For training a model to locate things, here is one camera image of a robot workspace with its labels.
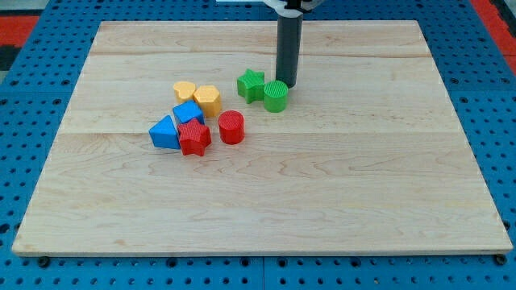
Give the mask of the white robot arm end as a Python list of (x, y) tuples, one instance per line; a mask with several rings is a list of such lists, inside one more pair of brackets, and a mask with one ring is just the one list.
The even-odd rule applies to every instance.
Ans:
[(297, 18), (310, 13), (324, 2), (325, 0), (263, 0), (266, 6), (284, 18)]

